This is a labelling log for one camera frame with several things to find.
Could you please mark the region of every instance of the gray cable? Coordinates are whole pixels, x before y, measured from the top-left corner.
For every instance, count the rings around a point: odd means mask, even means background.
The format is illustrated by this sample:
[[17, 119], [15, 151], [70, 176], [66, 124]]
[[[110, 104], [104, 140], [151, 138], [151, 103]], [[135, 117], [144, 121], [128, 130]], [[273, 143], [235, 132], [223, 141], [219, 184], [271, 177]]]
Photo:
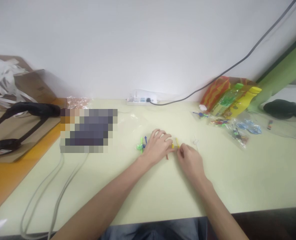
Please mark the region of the gray cable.
[[[60, 160], [59, 160], [59, 163], [58, 165], [44, 178], [44, 180], [40, 183], [40, 185], [37, 187], [37, 189], [35, 190], [35, 192], [33, 193], [25, 211], [24, 211], [24, 214], [22, 216], [22, 219], [21, 219], [21, 222], [20, 222], [20, 234], [21, 236], [24, 238], [24, 239], [27, 239], [27, 240], [38, 240], [38, 239], [41, 239], [41, 238], [44, 238], [44, 237], [47, 237], [48, 240], [50, 240], [51, 238], [51, 234], [52, 234], [52, 231], [53, 231], [53, 228], [54, 228], [54, 225], [55, 225], [55, 222], [56, 222], [56, 218], [57, 218], [57, 214], [58, 214], [58, 209], [59, 209], [59, 205], [60, 205], [60, 201], [63, 197], [63, 194], [65, 192], [65, 190], [67, 189], [68, 185], [70, 184], [71, 180], [74, 178], [74, 176], [77, 174], [77, 172], [80, 170], [80, 168], [82, 167], [82, 165], [85, 163], [87, 157], [88, 157], [89, 153], [85, 153], [85, 158], [80, 161], [77, 166], [74, 168], [74, 170], [72, 171], [72, 173], [70, 174], [68, 180], [66, 181], [58, 199], [57, 199], [57, 202], [55, 204], [55, 208], [54, 208], [54, 211], [53, 211], [53, 216], [52, 216], [52, 221], [51, 221], [51, 225], [50, 225], [50, 230], [48, 232], [48, 234], [46, 235], [41, 235], [41, 236], [37, 236], [37, 237], [33, 237], [33, 236], [30, 236], [27, 234], [27, 229], [24, 231], [23, 230], [23, 220], [24, 220], [24, 217], [28, 211], [28, 208], [34, 198], [34, 196], [36, 195], [37, 191], [39, 190], [39, 188], [42, 186], [42, 184], [45, 182], [45, 180], [58, 168], [58, 166], [60, 165], [61, 162], [63, 162], [63, 153], [61, 153], [61, 157], [60, 157]], [[50, 182], [54, 179], [54, 177], [58, 174], [58, 172], [60, 171], [61, 167], [59, 168], [59, 170], [56, 172], [56, 174], [51, 178]]]

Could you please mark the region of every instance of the plastic bag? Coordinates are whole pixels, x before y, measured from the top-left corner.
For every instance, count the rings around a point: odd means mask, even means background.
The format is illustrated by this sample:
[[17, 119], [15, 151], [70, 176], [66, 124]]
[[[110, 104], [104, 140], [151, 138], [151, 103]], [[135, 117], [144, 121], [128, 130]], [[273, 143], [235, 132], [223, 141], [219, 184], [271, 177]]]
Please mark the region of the plastic bag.
[[249, 141], [249, 133], [237, 127], [234, 123], [229, 123], [225, 125], [228, 134], [237, 142], [238, 146], [242, 149], [246, 149], [246, 145]]
[[224, 127], [227, 124], [229, 124], [229, 119], [225, 118], [218, 118], [213, 115], [209, 115], [209, 125], [215, 126], [215, 127]]
[[243, 130], [248, 130], [248, 132], [252, 134], [262, 134], [261, 127], [249, 119], [241, 120], [241, 119], [233, 118], [231, 120], [231, 123], [235, 124], [237, 127]]
[[67, 97], [67, 108], [68, 109], [89, 109], [88, 102], [89, 98], [74, 98], [72, 96]]

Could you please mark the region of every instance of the person's right hand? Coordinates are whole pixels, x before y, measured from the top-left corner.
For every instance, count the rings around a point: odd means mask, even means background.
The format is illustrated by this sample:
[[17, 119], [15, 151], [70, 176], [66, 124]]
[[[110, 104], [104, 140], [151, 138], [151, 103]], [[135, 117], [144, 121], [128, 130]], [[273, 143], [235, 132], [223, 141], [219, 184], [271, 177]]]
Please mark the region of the person's right hand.
[[202, 157], [194, 148], [183, 143], [177, 150], [177, 156], [183, 172], [193, 185], [201, 184], [207, 179]]

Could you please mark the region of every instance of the white wall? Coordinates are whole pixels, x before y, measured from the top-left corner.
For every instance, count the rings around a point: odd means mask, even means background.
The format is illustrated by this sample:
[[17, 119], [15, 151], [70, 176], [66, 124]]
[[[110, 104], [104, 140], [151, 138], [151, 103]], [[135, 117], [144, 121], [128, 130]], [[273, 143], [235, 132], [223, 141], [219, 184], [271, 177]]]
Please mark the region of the white wall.
[[[185, 95], [243, 58], [290, 2], [0, 0], [0, 54], [47, 69], [59, 97]], [[296, 5], [227, 75], [255, 80], [295, 40]]]

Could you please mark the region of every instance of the yellow plastic piece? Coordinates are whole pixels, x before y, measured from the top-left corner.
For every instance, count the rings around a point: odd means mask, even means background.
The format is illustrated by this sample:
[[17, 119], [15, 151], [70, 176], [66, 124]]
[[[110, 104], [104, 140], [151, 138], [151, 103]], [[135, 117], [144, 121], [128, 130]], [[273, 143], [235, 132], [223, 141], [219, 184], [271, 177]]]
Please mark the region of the yellow plastic piece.
[[177, 138], [176, 138], [176, 143], [177, 143], [177, 147], [180, 148], [179, 141]]

